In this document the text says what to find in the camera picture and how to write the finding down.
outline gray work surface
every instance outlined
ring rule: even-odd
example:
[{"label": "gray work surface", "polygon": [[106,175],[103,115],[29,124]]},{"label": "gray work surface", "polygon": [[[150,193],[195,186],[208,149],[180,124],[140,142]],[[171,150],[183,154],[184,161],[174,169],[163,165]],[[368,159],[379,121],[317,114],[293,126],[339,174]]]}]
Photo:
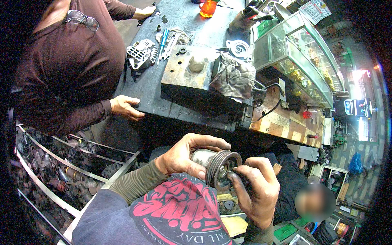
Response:
[{"label": "gray work surface", "polygon": [[[203,19],[199,15],[200,8],[191,0],[161,0],[157,4],[161,14],[147,18],[129,45],[147,38],[158,46],[155,35],[157,34],[156,27],[160,24],[162,26],[161,32],[165,29],[179,27],[188,35],[192,35],[191,45],[214,49],[226,47],[226,40],[231,40],[226,29],[239,11],[245,7],[245,1],[233,0],[229,1],[229,4],[234,9],[217,6],[212,18]],[[161,60],[159,66],[154,64],[136,79],[131,76],[128,67],[124,77],[126,82],[121,94],[139,98],[140,105],[137,110],[145,113],[234,131],[235,122],[232,116],[211,117],[206,114],[210,110],[209,108],[205,108],[205,112],[202,114],[162,99],[161,79],[166,63],[167,60]]]}]

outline orange glass jar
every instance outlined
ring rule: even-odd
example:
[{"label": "orange glass jar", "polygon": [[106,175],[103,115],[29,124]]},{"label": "orange glass jar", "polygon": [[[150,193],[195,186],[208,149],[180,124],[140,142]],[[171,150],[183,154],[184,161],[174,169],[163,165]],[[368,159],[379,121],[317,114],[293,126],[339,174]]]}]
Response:
[{"label": "orange glass jar", "polygon": [[206,18],[211,18],[215,13],[216,5],[220,0],[206,0],[200,10],[200,15]]}]

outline workbench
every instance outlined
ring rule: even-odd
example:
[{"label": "workbench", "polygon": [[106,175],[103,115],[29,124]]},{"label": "workbench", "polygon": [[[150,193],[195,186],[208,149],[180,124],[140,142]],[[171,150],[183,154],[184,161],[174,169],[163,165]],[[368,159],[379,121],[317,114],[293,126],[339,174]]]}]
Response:
[{"label": "workbench", "polygon": [[[162,0],[157,4],[161,14],[148,18],[129,45],[147,38],[158,46],[155,35],[157,34],[157,25],[160,24],[162,32],[166,28],[179,27],[188,35],[192,35],[191,45],[213,49],[226,47],[226,40],[238,39],[230,37],[226,29],[239,11],[245,7],[245,1],[233,0],[229,1],[229,5],[233,9],[217,6],[212,18],[205,19],[199,15],[198,5],[193,4],[190,0]],[[161,60],[159,65],[154,64],[140,76],[132,76],[129,67],[127,67],[124,75],[125,85],[121,94],[139,98],[141,102],[137,109],[147,114],[173,118],[180,122],[194,123],[223,131],[237,131],[240,127],[244,127],[239,123],[243,114],[242,109],[235,113],[211,116],[205,112],[195,111],[161,98],[161,79],[166,64],[167,60]],[[269,111],[275,106],[277,101],[274,96],[276,99],[279,98],[272,89],[269,89],[262,107],[265,111]],[[254,109],[253,118],[260,116],[262,108]],[[306,135],[322,135],[321,119],[318,118],[313,123],[310,120],[305,121],[302,118],[302,112],[303,110],[299,114],[295,114],[279,106],[270,115],[253,123],[249,129],[320,147],[321,138],[307,139]]]}]

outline fan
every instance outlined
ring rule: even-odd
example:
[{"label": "fan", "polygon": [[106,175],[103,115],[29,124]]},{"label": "fan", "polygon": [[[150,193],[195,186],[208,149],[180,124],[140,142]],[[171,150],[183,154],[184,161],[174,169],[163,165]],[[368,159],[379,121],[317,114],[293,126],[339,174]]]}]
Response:
[{"label": "fan", "polygon": [[308,177],[309,184],[320,184],[320,178],[316,175],[310,175]]}]

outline calendar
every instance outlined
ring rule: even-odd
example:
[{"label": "calendar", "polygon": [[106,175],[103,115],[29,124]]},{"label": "calendar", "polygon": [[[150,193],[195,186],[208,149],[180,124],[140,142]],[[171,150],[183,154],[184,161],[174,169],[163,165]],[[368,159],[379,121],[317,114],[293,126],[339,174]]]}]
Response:
[{"label": "calendar", "polygon": [[312,0],[307,2],[299,8],[299,11],[301,14],[305,15],[313,25],[316,25],[320,20],[332,14],[323,0]]}]

